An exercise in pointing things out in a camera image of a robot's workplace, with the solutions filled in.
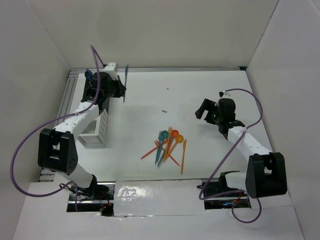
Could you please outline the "teal spoon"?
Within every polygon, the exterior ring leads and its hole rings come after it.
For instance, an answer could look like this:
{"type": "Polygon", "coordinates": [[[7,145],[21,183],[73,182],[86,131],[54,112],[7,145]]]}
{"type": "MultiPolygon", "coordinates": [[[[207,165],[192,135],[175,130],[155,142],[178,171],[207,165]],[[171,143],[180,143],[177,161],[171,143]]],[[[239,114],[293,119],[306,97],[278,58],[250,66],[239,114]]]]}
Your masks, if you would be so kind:
{"type": "Polygon", "coordinates": [[[159,154],[158,154],[158,161],[159,161],[159,159],[160,159],[160,153],[161,153],[161,150],[162,150],[162,147],[163,147],[163,143],[164,143],[164,141],[165,141],[165,139],[167,139],[168,138],[168,135],[169,135],[169,133],[168,133],[168,131],[167,130],[163,130],[162,131],[162,140],[161,140],[161,142],[160,142],[160,151],[159,151],[159,154]]]}

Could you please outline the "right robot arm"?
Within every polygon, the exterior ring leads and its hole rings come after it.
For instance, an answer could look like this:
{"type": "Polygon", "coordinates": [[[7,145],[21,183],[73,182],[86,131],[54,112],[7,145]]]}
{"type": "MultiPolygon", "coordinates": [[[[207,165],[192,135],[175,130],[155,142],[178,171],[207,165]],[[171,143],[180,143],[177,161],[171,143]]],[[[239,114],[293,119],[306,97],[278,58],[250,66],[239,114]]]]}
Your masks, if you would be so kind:
{"type": "Polygon", "coordinates": [[[218,102],[204,99],[195,112],[200,119],[207,112],[205,121],[216,125],[224,138],[233,143],[247,160],[245,172],[222,172],[218,178],[218,190],[230,196],[235,190],[246,192],[251,198],[264,198],[287,193],[285,158],[260,144],[245,125],[236,119],[236,104],[230,98],[218,102]]]}

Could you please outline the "dark blue knife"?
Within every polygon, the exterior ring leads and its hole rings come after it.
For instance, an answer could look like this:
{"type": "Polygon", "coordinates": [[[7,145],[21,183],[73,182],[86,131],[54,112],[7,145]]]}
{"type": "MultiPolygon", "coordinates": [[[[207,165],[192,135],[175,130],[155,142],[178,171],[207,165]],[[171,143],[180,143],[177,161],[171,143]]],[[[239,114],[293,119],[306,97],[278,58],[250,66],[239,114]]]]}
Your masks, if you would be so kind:
{"type": "Polygon", "coordinates": [[[127,80],[128,80],[128,71],[129,71],[129,64],[126,65],[125,71],[124,71],[124,96],[123,96],[123,103],[125,103],[126,99],[126,91],[127,91],[127,80]]]}

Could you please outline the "dark blue spoon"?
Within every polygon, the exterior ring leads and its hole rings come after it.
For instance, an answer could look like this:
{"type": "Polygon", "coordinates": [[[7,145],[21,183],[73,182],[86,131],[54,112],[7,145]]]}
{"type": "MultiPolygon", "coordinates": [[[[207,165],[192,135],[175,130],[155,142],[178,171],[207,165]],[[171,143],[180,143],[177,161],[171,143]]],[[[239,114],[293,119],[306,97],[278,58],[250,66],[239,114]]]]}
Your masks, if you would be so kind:
{"type": "Polygon", "coordinates": [[[88,80],[88,84],[91,87],[92,86],[92,76],[93,76],[92,71],[89,69],[86,69],[84,72],[84,76],[85,76],[86,80],[88,80]]]}

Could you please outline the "teal knife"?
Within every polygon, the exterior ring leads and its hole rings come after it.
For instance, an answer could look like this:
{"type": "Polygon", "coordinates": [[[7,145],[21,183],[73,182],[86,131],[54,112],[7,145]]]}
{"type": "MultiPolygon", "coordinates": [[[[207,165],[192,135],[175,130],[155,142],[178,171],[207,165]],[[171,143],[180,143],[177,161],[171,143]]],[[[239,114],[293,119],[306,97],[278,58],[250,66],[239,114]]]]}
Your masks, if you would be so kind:
{"type": "Polygon", "coordinates": [[[159,159],[159,151],[160,151],[160,143],[162,140],[162,131],[159,132],[159,136],[158,136],[158,144],[157,144],[157,150],[156,150],[156,156],[155,156],[155,165],[158,162],[159,159]]]}

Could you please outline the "red-orange knife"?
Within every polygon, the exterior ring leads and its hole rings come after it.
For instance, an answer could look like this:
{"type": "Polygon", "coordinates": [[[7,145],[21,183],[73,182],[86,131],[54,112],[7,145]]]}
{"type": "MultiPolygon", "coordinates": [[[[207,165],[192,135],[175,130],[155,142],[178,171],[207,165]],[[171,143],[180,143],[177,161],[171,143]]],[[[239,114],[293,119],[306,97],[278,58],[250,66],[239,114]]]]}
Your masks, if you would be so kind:
{"type": "Polygon", "coordinates": [[[168,156],[176,165],[180,167],[180,164],[169,154],[168,156]]]}

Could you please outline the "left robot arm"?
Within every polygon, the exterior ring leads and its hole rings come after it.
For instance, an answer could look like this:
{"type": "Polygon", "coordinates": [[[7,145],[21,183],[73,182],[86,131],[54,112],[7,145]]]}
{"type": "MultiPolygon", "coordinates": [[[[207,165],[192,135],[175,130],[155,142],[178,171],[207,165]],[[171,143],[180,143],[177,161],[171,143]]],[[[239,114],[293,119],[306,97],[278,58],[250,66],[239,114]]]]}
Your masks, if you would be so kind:
{"type": "Polygon", "coordinates": [[[111,98],[124,97],[126,87],[118,74],[96,72],[85,81],[82,98],[75,111],[53,129],[39,134],[39,167],[61,174],[74,182],[88,200],[97,197],[97,178],[78,163],[76,140],[86,127],[109,108],[111,98]]]}

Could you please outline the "red-orange fork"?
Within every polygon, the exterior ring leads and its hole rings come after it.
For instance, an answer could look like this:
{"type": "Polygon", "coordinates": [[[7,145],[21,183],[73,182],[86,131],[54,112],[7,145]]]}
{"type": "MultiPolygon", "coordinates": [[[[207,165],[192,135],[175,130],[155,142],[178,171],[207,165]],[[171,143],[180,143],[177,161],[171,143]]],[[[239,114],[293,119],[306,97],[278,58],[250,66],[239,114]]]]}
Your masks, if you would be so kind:
{"type": "Polygon", "coordinates": [[[151,149],[149,152],[147,152],[146,154],[144,154],[140,159],[144,159],[145,157],[147,157],[148,155],[150,155],[151,153],[153,153],[154,151],[156,151],[158,149],[159,146],[159,141],[155,140],[154,141],[155,147],[153,149],[151,149]]]}

